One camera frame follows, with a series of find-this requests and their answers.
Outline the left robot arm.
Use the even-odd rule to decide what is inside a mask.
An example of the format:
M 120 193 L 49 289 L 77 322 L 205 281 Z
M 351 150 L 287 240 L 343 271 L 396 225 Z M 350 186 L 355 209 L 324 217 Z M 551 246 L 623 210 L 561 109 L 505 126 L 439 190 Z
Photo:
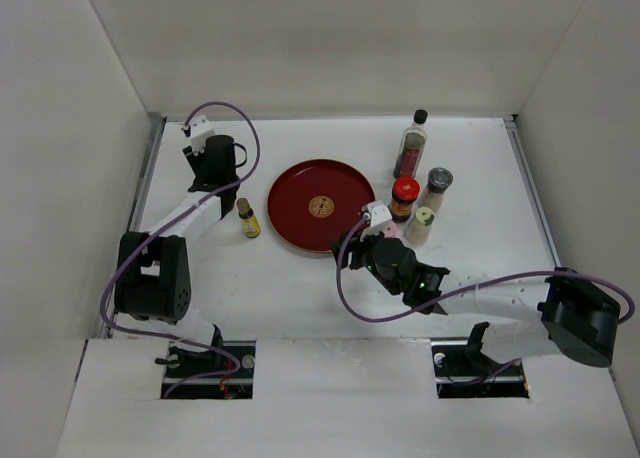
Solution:
M 118 263 L 131 263 L 115 284 L 114 310 L 121 333 L 176 340 L 190 364 L 206 377 L 224 365 L 219 329 L 191 306 L 188 247 L 232 211 L 239 189 L 236 151 L 246 148 L 228 135 L 212 135 L 204 148 L 183 149 L 194 180 L 186 198 L 147 231 L 127 232 Z

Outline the yellow label small bottle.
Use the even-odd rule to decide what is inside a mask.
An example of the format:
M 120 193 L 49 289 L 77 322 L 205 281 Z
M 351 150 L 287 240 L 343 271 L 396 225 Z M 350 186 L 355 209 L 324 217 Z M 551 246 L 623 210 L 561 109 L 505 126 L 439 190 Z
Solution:
M 241 220 L 243 235 L 247 238 L 258 237 L 261 228 L 249 201 L 246 198 L 238 198 L 236 207 Z

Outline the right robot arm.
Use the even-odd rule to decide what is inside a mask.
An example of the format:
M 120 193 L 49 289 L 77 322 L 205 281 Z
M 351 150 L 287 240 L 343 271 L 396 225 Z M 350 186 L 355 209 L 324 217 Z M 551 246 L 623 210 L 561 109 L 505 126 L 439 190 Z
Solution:
M 420 262 L 397 238 L 344 233 L 333 242 L 336 269 L 364 269 L 406 314 L 478 315 L 464 362 L 483 374 L 496 365 L 528 357 L 563 355 L 594 368 L 612 364 L 619 301 L 629 296 L 616 285 L 568 268 L 530 271 L 486 279 L 458 277 Z

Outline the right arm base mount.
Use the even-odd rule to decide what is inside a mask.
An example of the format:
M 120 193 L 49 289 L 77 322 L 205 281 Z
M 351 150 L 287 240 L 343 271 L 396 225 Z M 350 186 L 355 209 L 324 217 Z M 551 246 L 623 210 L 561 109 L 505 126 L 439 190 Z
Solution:
M 475 325 L 466 339 L 431 342 L 436 393 L 440 399 L 529 398 L 520 360 L 497 363 L 481 353 L 488 322 Z

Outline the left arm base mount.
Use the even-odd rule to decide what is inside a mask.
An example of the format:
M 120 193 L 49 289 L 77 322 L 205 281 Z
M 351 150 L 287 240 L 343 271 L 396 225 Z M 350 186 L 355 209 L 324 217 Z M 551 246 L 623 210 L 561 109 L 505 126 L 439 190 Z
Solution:
M 210 351 L 196 352 L 174 344 L 155 363 L 163 369 L 160 398 L 170 400 L 248 400 L 253 397 L 256 370 L 255 341 L 220 343 L 221 348 L 240 363 Z

